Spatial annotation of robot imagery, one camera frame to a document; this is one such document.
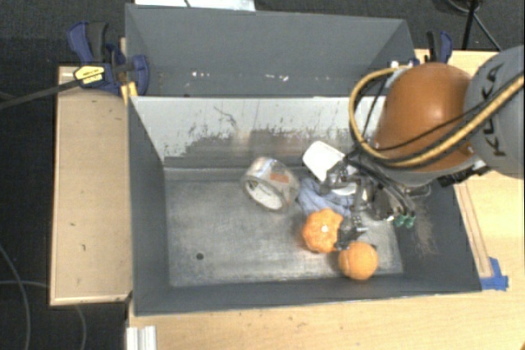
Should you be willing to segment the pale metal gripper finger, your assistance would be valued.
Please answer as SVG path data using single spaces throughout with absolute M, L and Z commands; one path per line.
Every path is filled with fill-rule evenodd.
M 360 216 L 351 217 L 348 221 L 348 233 L 350 237 L 359 237 L 368 232 L 368 227 L 363 223 Z
M 349 245 L 352 241 L 356 239 L 355 232 L 344 232 L 339 231 L 337 233 L 337 239 L 334 243 L 334 249 L 336 251 L 343 251 L 349 248 Z

